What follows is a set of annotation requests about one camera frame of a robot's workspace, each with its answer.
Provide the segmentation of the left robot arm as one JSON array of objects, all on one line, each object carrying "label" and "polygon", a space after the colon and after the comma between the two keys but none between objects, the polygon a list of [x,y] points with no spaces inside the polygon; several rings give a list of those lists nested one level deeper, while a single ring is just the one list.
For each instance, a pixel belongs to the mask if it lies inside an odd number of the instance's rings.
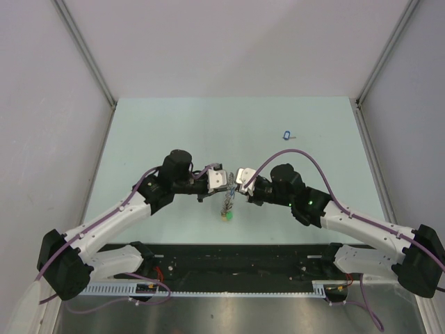
[{"label": "left robot arm", "polygon": [[191,171],[192,156],[173,150],[161,166],[149,169],[124,199],[88,223],[64,233],[48,232],[42,240],[37,280],[45,279],[63,301],[79,295],[93,280],[116,275],[148,277],[156,266],[153,252],[139,241],[118,249],[102,248],[134,223],[153,216],[176,195],[196,195],[198,201],[228,189],[221,164]]}]

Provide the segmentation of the metal disc keyring holder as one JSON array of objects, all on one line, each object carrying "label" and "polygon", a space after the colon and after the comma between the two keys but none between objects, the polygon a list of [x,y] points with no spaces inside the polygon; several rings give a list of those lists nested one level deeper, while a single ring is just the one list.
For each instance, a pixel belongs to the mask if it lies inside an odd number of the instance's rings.
[{"label": "metal disc keyring holder", "polygon": [[[228,175],[227,186],[229,190],[234,187],[236,188],[235,176],[233,172],[230,172]],[[225,216],[227,212],[232,212],[234,197],[229,197],[229,190],[225,193],[222,209],[220,211],[221,216]]]}]

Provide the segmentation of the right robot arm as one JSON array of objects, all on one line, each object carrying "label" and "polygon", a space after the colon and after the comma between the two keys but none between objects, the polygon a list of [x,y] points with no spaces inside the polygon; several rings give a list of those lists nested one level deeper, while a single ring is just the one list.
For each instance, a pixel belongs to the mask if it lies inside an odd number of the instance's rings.
[{"label": "right robot arm", "polygon": [[270,178],[251,168],[236,172],[239,193],[258,206],[289,207],[305,226],[345,234],[366,244],[358,249],[331,244],[323,254],[321,272],[329,279],[343,273],[363,273],[397,280],[407,291],[431,299],[444,272],[444,247],[436,231],[424,224],[417,229],[360,216],[323,191],[307,186],[292,165],[274,167]]}]

